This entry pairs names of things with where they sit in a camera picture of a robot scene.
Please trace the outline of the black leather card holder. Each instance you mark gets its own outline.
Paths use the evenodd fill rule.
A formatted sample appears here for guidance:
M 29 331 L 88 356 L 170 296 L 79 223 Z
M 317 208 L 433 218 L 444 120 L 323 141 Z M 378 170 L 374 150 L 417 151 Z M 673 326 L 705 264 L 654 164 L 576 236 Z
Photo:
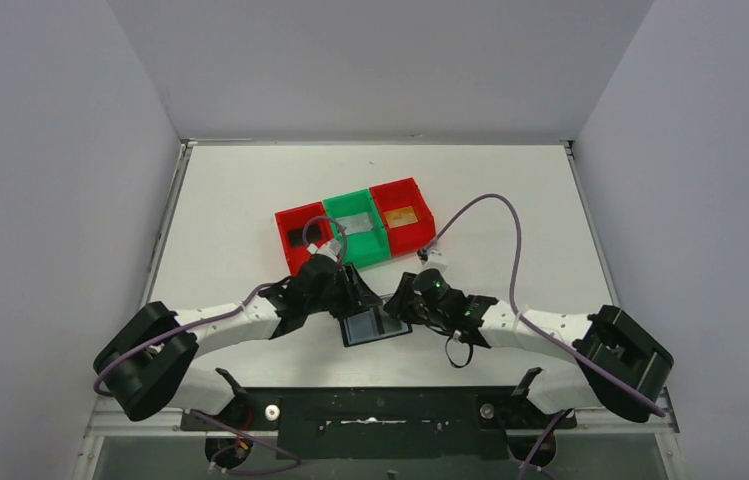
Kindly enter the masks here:
M 385 303 L 388 300 L 390 297 L 382 297 L 379 304 L 339 320 L 345 348 L 392 339 L 413 332 L 413 327 L 409 323 L 392 317 L 385 310 Z

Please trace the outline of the green bin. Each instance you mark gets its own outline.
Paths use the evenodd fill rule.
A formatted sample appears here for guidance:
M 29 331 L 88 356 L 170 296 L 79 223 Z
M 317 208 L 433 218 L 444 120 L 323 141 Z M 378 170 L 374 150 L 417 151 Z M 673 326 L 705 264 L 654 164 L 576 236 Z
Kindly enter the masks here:
M 391 258 L 388 237 L 379 211 L 371 193 L 367 189 L 334 196 L 323 201 L 329 217 L 352 215 L 368 211 L 377 223 L 376 228 L 367 233 L 347 236 L 345 263 L 352 263 L 356 268 L 371 266 Z

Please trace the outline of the red bin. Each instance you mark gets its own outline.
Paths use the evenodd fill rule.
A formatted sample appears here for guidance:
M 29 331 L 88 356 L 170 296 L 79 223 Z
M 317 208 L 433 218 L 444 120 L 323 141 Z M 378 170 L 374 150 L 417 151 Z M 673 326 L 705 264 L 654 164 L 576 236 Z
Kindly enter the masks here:
M 331 224 L 319 216 L 325 216 L 322 202 L 282 210 L 274 214 L 285 260 L 292 275 L 310 257 L 308 244 L 320 247 L 334 238 Z
M 435 217 L 414 178 L 375 185 L 369 188 L 369 192 L 385 226 L 392 258 L 413 253 L 432 240 L 436 234 Z M 415 209 L 418 222 L 401 228 L 388 228 L 384 212 L 405 206 Z

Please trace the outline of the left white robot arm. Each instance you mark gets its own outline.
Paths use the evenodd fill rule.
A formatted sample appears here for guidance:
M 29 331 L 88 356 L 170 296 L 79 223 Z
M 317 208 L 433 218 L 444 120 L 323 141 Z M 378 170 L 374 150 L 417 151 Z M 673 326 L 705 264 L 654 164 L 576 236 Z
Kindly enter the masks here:
M 227 370 L 198 367 L 195 359 L 288 335 L 314 314 L 343 320 L 381 303 L 353 265 L 323 254 L 294 275 L 257 285 L 240 303 L 174 310 L 150 302 L 95 358 L 93 389 L 114 398 L 134 422 L 165 408 L 217 415 L 244 390 Z

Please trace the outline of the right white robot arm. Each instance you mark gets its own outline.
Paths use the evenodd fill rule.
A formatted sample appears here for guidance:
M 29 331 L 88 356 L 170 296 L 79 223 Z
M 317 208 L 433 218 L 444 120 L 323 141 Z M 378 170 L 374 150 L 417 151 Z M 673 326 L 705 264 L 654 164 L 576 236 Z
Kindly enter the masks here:
M 471 348 L 512 348 L 565 362 L 560 370 L 534 367 L 515 387 L 515 396 L 546 415 L 603 407 L 643 423 L 667 413 L 657 400 L 673 356 L 617 306 L 586 314 L 519 311 L 502 299 L 465 294 L 427 269 L 405 273 L 385 310 Z

